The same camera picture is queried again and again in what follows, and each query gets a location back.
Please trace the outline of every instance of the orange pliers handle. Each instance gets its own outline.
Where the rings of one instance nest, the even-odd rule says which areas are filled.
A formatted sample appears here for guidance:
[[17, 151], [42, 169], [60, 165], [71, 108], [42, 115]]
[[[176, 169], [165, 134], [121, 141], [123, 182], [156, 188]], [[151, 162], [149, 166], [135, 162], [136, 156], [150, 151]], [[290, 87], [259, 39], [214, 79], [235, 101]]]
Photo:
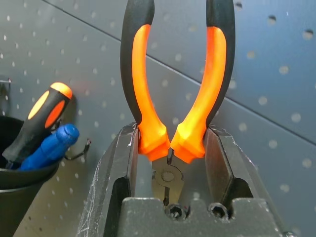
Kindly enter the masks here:
[[146, 49], [155, 14], [154, 0], [128, 0], [121, 37], [120, 70], [128, 105], [138, 124], [139, 153], [150, 161], [171, 147], [186, 163], [205, 154], [203, 137], [219, 109], [232, 75], [235, 57], [233, 0], [206, 0], [207, 54], [201, 88], [170, 143], [167, 129], [152, 103], [146, 77]]

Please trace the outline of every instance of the tool holder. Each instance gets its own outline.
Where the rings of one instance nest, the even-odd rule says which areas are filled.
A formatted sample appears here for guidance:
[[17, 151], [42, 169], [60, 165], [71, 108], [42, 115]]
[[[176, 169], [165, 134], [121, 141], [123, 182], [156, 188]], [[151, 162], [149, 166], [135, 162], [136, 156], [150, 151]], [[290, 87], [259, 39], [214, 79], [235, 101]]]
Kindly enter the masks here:
[[[0, 117], [0, 154], [15, 139], [22, 127], [21, 120]], [[5, 164], [0, 158], [0, 167]], [[14, 235], [33, 199], [57, 171], [59, 163], [34, 171], [0, 169], [0, 236]]]

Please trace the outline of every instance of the gray pegboard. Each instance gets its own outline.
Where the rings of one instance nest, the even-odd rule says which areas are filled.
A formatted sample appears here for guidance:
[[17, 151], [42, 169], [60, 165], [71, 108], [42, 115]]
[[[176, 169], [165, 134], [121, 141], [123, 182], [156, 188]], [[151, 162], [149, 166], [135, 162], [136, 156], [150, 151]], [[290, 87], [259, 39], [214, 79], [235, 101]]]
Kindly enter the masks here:
[[[48, 0], [119, 39], [127, 0]], [[314, 0], [234, 0], [236, 56], [228, 97], [316, 144]], [[201, 81], [205, 1], [157, 0], [148, 54]]]
[[[92, 140], [87, 160], [64, 161], [56, 176], [43, 186], [16, 237], [74, 236], [98, 159], [119, 129], [133, 121], [119, 72], [119, 37], [125, 5], [125, 0], [56, 0], [51, 4], [41, 0], [7, 0], [1, 5], [0, 73], [13, 80], [8, 100], [1, 96], [1, 109], [6, 115], [24, 119], [34, 100], [52, 82], [61, 80], [73, 89], [76, 97], [65, 120], [74, 122], [81, 133], [71, 153], [80, 151], [87, 137]], [[310, 129], [311, 121], [307, 120], [315, 119], [315, 113], [298, 110], [312, 108], [313, 105], [306, 106], [306, 98], [315, 98], [315, 82], [307, 86], [313, 80], [310, 75], [314, 68], [308, 61], [303, 65], [303, 58], [311, 59], [313, 53], [304, 45], [315, 39], [305, 40], [302, 36], [304, 29], [312, 28], [315, 22], [311, 16], [313, 6], [311, 0], [304, 4], [242, 1], [242, 9], [236, 9], [237, 53], [228, 94], [231, 99], [224, 101], [214, 120], [234, 136], [259, 166], [281, 215], [301, 236], [315, 233], [312, 223], [316, 219], [316, 194], [308, 182], [316, 178], [316, 148], [287, 129], [310, 140], [309, 136], [315, 135]], [[268, 20], [270, 15], [276, 16], [274, 25], [269, 25], [273, 21]], [[205, 58], [204, 20], [204, 1], [196, 5], [191, 1], [156, 1], [147, 71], [156, 110], [170, 137], [198, 92], [197, 81]], [[283, 24], [288, 25], [288, 31], [282, 28]], [[287, 39], [284, 45], [277, 43], [283, 38]], [[289, 55], [294, 54], [290, 52], [293, 48], [306, 50], [305, 54], [296, 51], [302, 53], [295, 65], [297, 72], [302, 69], [302, 74], [292, 74], [295, 58], [292, 57], [292, 64], [287, 63]], [[254, 58], [251, 53], [248, 55], [252, 59], [247, 58], [250, 51], [254, 52]], [[289, 67], [285, 75], [280, 75], [281, 65], [276, 63], [282, 59], [282, 66]], [[299, 75], [308, 79], [299, 81]], [[266, 97], [267, 103], [264, 98], [259, 103], [261, 96]], [[299, 123], [289, 120], [295, 111], [301, 114]], [[142, 159], [139, 167], [150, 165]], [[139, 174], [142, 185], [148, 172], [139, 169]]]

